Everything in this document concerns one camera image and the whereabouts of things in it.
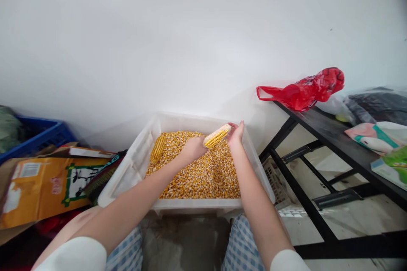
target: cardboard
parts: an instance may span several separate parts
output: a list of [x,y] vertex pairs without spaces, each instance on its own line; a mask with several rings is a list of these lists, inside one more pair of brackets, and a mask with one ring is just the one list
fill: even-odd
[[[77,142],[68,143],[58,149],[49,146],[36,158],[10,159],[0,166],[0,211],[3,211],[10,191],[20,192],[17,208],[1,214],[0,245],[25,231],[38,220],[89,204],[88,199],[82,194],[70,198],[69,185],[76,176],[75,187],[83,186],[83,182],[95,175],[98,169],[103,168],[110,160],[110,155],[114,154],[75,147],[77,144]],[[24,166],[26,173],[28,171],[37,175],[24,177],[26,173],[23,173],[21,177]]]

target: black table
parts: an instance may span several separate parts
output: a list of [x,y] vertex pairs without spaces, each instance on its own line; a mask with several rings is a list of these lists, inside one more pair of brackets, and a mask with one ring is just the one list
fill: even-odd
[[[318,211],[318,209],[321,210],[353,200],[363,200],[366,197],[377,194],[386,195],[407,211],[407,192],[372,172],[370,163],[378,159],[379,156],[348,137],[344,131],[351,126],[335,120],[334,116],[326,114],[317,108],[310,109],[304,113],[291,111],[279,102],[275,103],[290,117],[260,154],[259,158],[262,163],[269,155],[273,158],[324,240],[322,243],[295,246],[296,251],[303,259],[406,257],[406,252],[402,245],[407,240],[407,230],[338,240]],[[313,134],[317,140],[280,157],[276,152],[276,148],[297,124],[300,124]],[[349,164],[352,169],[327,181],[304,156],[306,153],[322,146],[331,149],[332,152]],[[308,198],[285,165],[296,158],[304,161],[305,165],[309,167],[331,194],[312,199],[314,203]],[[356,173],[361,174],[369,183],[348,188],[344,191],[337,191],[333,187],[333,184],[336,182]]]

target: hand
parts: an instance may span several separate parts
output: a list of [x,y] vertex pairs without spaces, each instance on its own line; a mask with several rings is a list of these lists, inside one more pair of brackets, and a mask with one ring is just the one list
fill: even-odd
[[242,143],[243,132],[245,131],[245,121],[242,120],[239,126],[230,122],[228,124],[232,126],[231,131],[226,137],[229,145],[233,145],[234,143]]
[[208,149],[204,146],[204,136],[189,139],[177,158],[181,159],[185,166],[202,157]]

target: blue checkered pants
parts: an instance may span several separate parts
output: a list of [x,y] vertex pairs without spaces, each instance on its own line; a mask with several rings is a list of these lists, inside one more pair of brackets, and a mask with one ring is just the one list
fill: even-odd
[[[136,227],[109,255],[106,270],[141,270],[143,263],[142,236]],[[254,242],[249,221],[244,215],[237,217],[229,236],[229,244],[223,260],[222,271],[265,271]]]
[[265,271],[249,221],[244,215],[235,219],[230,231],[229,244],[222,264],[222,271],[229,270]]
[[109,255],[106,271],[141,270],[143,264],[141,243],[141,231],[136,227]]

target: white plastic bin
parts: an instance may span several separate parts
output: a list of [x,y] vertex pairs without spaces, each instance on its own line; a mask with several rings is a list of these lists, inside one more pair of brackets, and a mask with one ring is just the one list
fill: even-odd
[[[225,123],[227,123],[226,120],[183,114],[156,114],[137,136],[122,163],[103,189],[98,199],[99,205],[102,207],[109,205],[121,193],[144,179],[154,143],[162,132],[198,131],[203,134],[210,134]],[[274,203],[273,190],[247,130],[243,134],[242,142],[256,175]],[[152,210],[159,216],[163,214],[201,213],[216,213],[219,216],[231,211],[240,213],[243,207],[240,199],[159,199],[152,207]]]

